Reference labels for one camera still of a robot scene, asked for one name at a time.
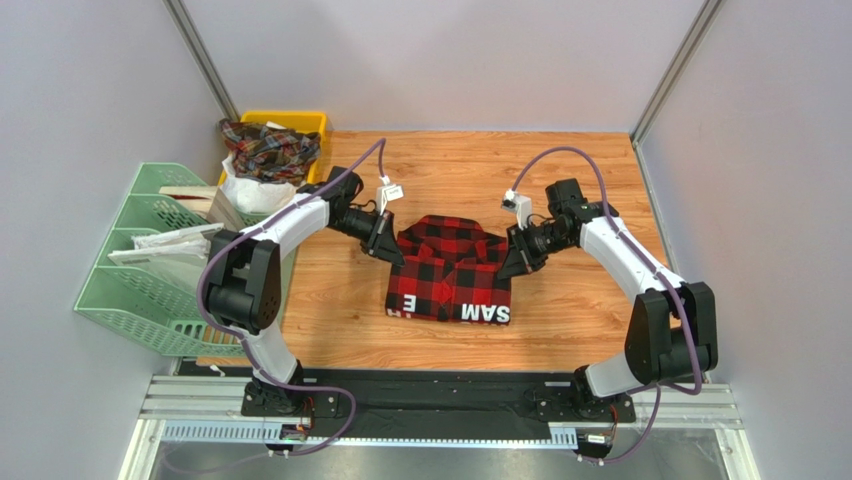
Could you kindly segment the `red black plaid shirt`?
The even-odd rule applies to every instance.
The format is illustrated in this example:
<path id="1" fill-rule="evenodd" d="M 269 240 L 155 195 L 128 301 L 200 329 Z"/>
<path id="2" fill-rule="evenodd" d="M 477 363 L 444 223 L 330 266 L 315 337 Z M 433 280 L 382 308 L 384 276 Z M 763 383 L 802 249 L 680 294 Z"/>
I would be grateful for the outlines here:
<path id="1" fill-rule="evenodd" d="M 471 219 L 427 215 L 397 236 L 405 264 L 392 266 L 385 296 L 389 317 L 508 325 L 511 281 L 498 272 L 505 237 Z"/>

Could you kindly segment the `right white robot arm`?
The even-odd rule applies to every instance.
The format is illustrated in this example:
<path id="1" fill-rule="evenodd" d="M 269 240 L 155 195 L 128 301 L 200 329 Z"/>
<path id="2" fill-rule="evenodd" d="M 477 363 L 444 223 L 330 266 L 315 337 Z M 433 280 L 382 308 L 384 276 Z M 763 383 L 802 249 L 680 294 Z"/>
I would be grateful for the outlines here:
<path id="1" fill-rule="evenodd" d="M 507 230 L 501 279 L 542 269 L 549 256 L 580 248 L 598 261 L 632 303 L 623 350 L 578 368 L 572 405 L 581 412 L 608 408 L 632 391 L 691 377 L 718 364 L 716 305 L 704 282 L 689 283 L 654 258 L 606 200 L 589 201 L 575 179 L 545 190 L 549 218 L 535 224 L 530 198 L 509 189 L 502 207 L 517 223 Z"/>

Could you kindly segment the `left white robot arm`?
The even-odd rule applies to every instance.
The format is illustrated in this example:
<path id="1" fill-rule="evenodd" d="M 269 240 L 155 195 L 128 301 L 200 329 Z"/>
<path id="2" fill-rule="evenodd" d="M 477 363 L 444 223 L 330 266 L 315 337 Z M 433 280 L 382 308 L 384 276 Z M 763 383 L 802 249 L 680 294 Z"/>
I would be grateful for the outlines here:
<path id="1" fill-rule="evenodd" d="M 402 186 L 381 176 L 371 209 L 355 201 L 362 188 L 353 170 L 336 166 L 326 181 L 300 187 L 283 208 L 258 224 L 214 235 L 196 301 L 208 325 L 235 338 L 249 358 L 253 372 L 246 393 L 252 402 L 296 405 L 311 391 L 280 328 L 282 261 L 287 255 L 329 228 L 358 240 L 364 254 L 403 265 L 388 208 L 403 197 Z"/>

